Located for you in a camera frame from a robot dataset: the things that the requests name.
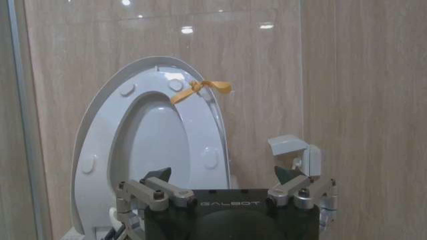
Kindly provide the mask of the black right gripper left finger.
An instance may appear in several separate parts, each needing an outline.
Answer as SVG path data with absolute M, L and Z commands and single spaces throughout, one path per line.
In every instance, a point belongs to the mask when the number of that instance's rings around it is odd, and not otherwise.
M 197 194 L 169 182 L 170 167 L 155 170 L 139 180 L 116 185 L 116 215 L 197 215 Z

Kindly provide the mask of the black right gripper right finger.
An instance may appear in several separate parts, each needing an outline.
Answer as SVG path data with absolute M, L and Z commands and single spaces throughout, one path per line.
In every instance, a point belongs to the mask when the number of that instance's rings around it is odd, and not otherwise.
M 279 183 L 267 190 L 267 204 L 282 208 L 293 203 L 302 210 L 315 206 L 330 212 L 338 210 L 338 184 L 333 178 L 314 179 L 298 169 L 274 167 Z

